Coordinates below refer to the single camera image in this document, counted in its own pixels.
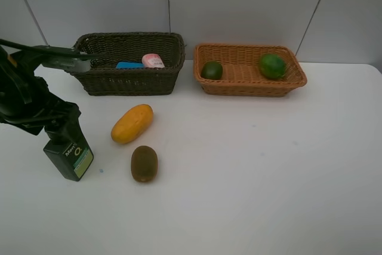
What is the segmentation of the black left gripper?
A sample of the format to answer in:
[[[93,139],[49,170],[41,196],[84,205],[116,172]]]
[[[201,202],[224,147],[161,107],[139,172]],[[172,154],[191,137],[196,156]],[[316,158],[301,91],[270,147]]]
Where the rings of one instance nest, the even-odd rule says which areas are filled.
[[[66,102],[51,92],[25,104],[18,92],[1,88],[1,123],[35,136],[44,130],[54,144],[79,140],[80,115],[77,104]]]

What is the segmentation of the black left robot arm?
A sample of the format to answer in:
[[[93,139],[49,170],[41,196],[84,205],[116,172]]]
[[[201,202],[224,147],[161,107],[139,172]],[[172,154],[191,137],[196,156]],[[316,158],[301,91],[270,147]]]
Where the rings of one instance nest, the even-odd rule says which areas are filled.
[[[37,136],[44,130],[56,144],[79,142],[78,105],[54,95],[35,69],[49,62],[62,67],[62,57],[1,48],[1,123]]]

